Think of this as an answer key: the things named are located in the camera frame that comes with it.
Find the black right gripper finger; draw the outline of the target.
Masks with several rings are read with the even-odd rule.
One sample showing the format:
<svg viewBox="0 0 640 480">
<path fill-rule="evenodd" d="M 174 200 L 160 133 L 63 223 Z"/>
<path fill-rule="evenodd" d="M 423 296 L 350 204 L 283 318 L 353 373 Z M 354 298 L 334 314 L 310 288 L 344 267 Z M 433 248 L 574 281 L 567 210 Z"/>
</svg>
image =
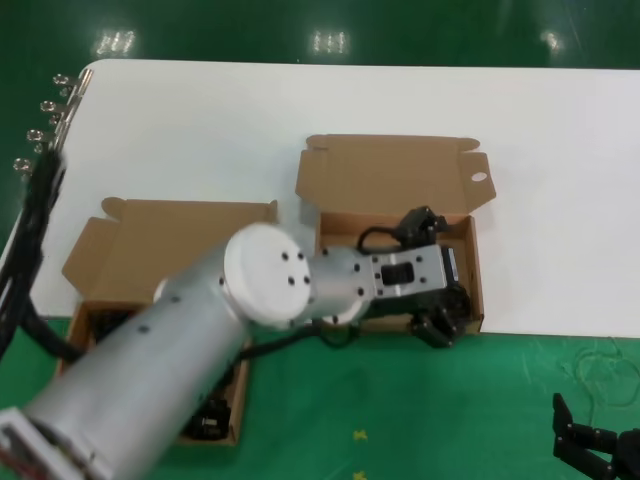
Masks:
<svg viewBox="0 0 640 480">
<path fill-rule="evenodd" d="M 552 399 L 553 455 L 582 474 L 615 474 L 615 432 L 575 423 L 563 396 Z"/>
</svg>

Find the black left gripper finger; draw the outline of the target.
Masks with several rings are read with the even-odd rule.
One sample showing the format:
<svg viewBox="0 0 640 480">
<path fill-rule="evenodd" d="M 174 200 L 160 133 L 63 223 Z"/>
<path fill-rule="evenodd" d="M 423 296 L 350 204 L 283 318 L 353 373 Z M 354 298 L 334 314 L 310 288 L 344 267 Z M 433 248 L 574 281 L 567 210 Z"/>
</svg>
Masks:
<svg viewBox="0 0 640 480">
<path fill-rule="evenodd" d="M 471 321 L 471 307 L 466 301 L 447 301 L 439 304 L 434 313 L 437 348 L 453 346 L 463 336 Z"/>
<path fill-rule="evenodd" d="M 432 348 L 443 347 L 443 333 L 423 314 L 411 318 L 409 332 Z"/>
</svg>

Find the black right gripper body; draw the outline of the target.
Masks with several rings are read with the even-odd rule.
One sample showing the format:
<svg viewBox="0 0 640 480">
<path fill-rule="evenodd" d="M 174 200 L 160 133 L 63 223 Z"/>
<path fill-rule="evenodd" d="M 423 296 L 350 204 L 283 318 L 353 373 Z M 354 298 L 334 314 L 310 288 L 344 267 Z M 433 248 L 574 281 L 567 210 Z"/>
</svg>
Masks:
<svg viewBox="0 0 640 480">
<path fill-rule="evenodd" d="M 639 480 L 639 430 L 619 434 L 611 457 L 611 473 L 616 479 Z"/>
</svg>

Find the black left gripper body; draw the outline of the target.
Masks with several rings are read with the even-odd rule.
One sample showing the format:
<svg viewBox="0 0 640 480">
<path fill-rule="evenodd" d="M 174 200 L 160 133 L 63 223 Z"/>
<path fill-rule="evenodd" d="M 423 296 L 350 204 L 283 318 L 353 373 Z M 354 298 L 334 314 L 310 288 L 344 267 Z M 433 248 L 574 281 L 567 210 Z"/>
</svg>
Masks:
<svg viewBox="0 0 640 480">
<path fill-rule="evenodd" d="M 452 248 L 420 247 L 371 257 L 374 293 L 369 318 L 415 315 L 443 304 L 460 286 Z"/>
</svg>

